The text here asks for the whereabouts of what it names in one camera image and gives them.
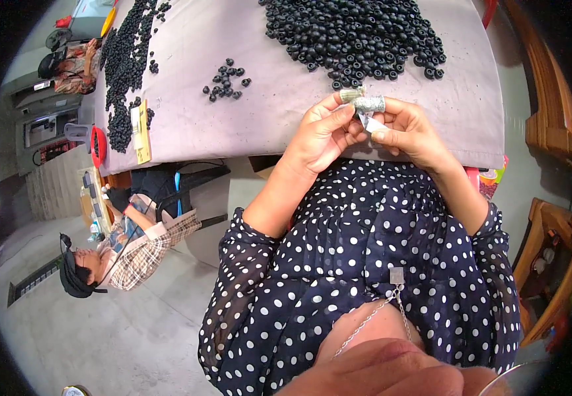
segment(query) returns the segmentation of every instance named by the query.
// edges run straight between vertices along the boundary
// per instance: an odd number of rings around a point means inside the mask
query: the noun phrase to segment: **table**
[[[132,7],[117,3],[114,26]],[[446,146],[466,166],[500,169],[504,155],[504,120],[496,61],[471,0],[419,0],[425,18],[443,41],[448,60],[444,78],[429,81],[411,60],[396,82],[367,78],[369,95],[385,94],[423,106]],[[150,131],[151,166],[204,158],[282,153],[305,111],[331,94],[325,69],[308,73],[293,62],[285,46],[265,36],[265,9],[256,1],[172,0],[166,22],[149,43],[160,72],[143,75],[143,88],[128,92],[148,99],[155,111]],[[238,101],[209,102],[203,86],[226,58],[252,79]],[[241,79],[234,80],[234,87]],[[95,123],[106,130],[105,76],[97,80]],[[127,154],[109,151],[102,176],[139,167],[132,144]],[[370,141],[345,156],[398,160]]]

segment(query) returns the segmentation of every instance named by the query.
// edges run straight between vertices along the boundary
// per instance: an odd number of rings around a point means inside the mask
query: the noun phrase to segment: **glasses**
[[[529,396],[550,368],[547,360],[515,366],[492,380],[478,396]]]

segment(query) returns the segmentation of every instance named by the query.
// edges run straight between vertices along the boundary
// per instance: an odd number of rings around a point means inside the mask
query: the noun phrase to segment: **gray floor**
[[[483,8],[480,0],[476,2]],[[510,162],[494,201],[504,213],[514,259],[527,226],[533,197],[567,207],[572,175],[544,156],[533,156],[524,141],[530,115],[518,47],[501,13],[488,29],[499,67],[506,114],[506,154]],[[228,209],[245,207],[264,181],[244,158],[228,161],[232,179]],[[217,395],[197,363],[197,332],[217,277],[216,268],[186,253],[183,243],[164,259],[139,289],[77,300],[52,275],[7,308],[9,283],[59,254],[57,232],[85,247],[80,218],[32,224],[5,244],[0,264],[0,328],[22,372],[40,395],[82,384],[93,395]],[[543,345],[518,360],[543,356]]]

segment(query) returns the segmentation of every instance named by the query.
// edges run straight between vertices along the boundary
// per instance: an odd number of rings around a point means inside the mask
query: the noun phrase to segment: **black bead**
[[[435,70],[430,68],[425,68],[425,77],[429,80],[433,80],[435,78]]]

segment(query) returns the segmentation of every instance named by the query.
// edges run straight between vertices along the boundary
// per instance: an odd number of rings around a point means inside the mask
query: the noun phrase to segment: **black chair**
[[[163,208],[166,208],[168,205],[177,202],[178,200],[180,200],[183,212],[192,210],[193,207],[190,200],[189,191],[229,173],[231,173],[231,169],[229,169],[226,165],[220,165],[205,170],[199,170],[198,172],[182,175],[180,190],[174,194],[171,194],[169,197],[162,199],[159,204],[156,205],[156,221],[160,222],[163,220]],[[200,229],[213,226],[214,224],[218,224],[223,221],[227,221],[227,219],[228,214],[206,218],[205,220],[201,220],[203,226]]]

